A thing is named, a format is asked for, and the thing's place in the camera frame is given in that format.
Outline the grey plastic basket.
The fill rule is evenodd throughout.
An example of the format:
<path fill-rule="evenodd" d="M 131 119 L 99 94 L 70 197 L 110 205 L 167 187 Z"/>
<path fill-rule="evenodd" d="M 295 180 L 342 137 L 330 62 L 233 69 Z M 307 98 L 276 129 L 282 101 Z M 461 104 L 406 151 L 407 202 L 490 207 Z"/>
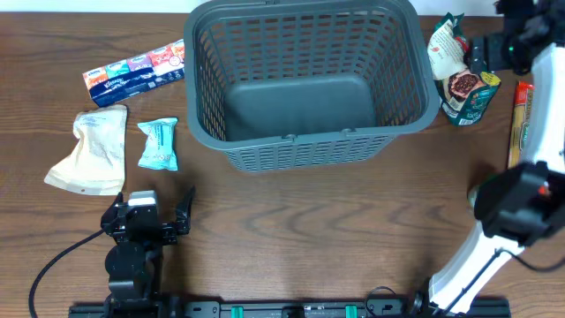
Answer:
<path fill-rule="evenodd" d="M 209 1 L 184 41 L 188 128 L 242 171 L 363 161 L 438 114 L 406 0 Z"/>

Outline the green Nescafe coffee bag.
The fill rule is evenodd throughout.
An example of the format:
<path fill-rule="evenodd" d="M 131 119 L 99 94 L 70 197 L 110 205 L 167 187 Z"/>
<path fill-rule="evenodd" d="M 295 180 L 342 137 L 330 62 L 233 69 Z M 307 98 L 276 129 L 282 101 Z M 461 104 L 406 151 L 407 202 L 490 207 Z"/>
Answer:
<path fill-rule="evenodd" d="M 501 85 L 493 73 L 473 71 L 465 63 L 471 45 L 459 26 L 462 19 L 462 14 L 447 13 L 435 25 L 427 45 L 441 108 L 455 126 L 479 122 Z"/>

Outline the green lid jar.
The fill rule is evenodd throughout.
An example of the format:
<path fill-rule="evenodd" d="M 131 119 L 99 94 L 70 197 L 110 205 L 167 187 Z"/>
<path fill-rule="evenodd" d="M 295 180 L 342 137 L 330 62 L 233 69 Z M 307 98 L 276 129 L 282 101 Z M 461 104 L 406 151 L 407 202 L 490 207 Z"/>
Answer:
<path fill-rule="evenodd" d="M 478 185 L 475 185 L 475 186 L 473 186 L 473 187 L 469 190 L 469 192 L 467 193 L 468 207 L 469 207 L 469 210 L 470 210 L 471 212 L 474 211 L 474 207 L 475 207 L 475 204 L 476 204 L 476 199 L 477 199 L 477 197 L 478 197 L 478 189 L 479 189 L 479 186 L 478 186 Z"/>

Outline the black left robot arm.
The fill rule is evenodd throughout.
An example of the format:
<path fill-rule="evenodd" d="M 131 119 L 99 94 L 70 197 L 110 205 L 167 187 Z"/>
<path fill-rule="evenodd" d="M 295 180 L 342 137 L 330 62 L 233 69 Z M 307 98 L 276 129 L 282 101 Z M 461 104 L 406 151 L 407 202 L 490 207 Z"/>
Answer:
<path fill-rule="evenodd" d="M 119 193 L 102 215 L 102 231 L 116 242 L 105 259 L 109 290 L 115 300 L 150 300 L 159 292 L 162 249 L 190 232 L 195 193 L 191 187 L 176 205 L 175 219 L 167 223 L 160 219 L 153 190 L 131 193 L 127 201 Z"/>

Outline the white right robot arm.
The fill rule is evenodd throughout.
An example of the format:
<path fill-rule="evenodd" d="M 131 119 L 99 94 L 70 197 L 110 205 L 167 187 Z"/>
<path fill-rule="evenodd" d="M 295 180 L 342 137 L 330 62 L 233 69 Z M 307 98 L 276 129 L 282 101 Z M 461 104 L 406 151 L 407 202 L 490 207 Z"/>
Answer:
<path fill-rule="evenodd" d="M 504 317 L 509 306 L 476 297 L 508 261 L 564 225 L 564 3 L 498 1 L 501 32 L 474 40 L 472 67 L 530 73 L 535 92 L 515 166 L 470 193 L 476 223 L 419 293 L 416 317 Z"/>

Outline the red spaghetti packet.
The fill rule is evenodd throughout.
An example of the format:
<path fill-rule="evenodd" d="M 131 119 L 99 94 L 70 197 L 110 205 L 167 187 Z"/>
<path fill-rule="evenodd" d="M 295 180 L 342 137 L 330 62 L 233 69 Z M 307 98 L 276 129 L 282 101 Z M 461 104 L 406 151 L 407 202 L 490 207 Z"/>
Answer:
<path fill-rule="evenodd" d="M 527 82 L 518 81 L 516 84 L 512 125 L 508 147 L 508 168 L 516 166 L 528 135 L 531 105 L 535 87 Z"/>

